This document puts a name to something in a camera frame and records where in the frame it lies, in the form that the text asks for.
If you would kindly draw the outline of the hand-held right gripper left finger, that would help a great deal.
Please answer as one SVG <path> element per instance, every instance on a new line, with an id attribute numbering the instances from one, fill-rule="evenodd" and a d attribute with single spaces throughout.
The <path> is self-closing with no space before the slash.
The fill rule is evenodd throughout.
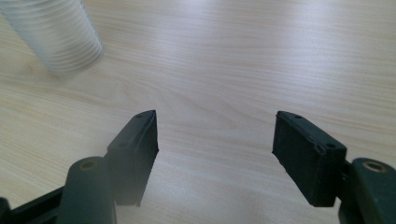
<path id="1" fill-rule="evenodd" d="M 133 116 L 109 144 L 105 155 L 117 205 L 141 204 L 158 152 L 156 111 Z"/>

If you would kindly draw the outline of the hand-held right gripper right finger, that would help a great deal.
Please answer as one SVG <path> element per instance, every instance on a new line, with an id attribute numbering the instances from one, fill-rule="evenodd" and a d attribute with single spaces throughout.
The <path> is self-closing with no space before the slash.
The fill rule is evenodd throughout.
<path id="1" fill-rule="evenodd" d="M 308 119 L 276 113 L 272 153 L 315 207 L 332 207 L 347 148 Z"/>

